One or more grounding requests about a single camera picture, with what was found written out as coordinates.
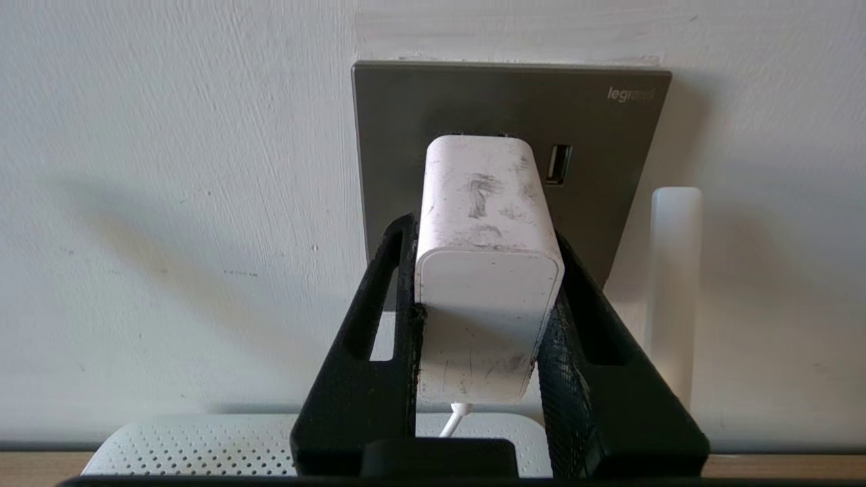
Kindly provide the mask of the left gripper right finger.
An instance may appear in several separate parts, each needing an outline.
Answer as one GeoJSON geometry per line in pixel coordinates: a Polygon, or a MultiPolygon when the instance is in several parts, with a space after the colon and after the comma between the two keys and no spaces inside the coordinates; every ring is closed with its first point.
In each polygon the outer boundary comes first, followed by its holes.
{"type": "Polygon", "coordinates": [[[557,479],[698,478],[709,440],[560,233],[565,275],[538,352],[557,479]]]}

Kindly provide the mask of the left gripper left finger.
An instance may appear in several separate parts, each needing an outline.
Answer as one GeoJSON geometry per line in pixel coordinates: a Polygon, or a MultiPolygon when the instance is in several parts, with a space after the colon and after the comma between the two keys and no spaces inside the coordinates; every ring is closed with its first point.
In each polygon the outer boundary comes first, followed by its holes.
{"type": "Polygon", "coordinates": [[[368,444],[415,437],[425,310],[415,302],[417,220],[383,233],[290,434],[301,476],[356,477],[368,444]],[[373,361],[390,284],[396,283],[393,353],[373,361]]]}

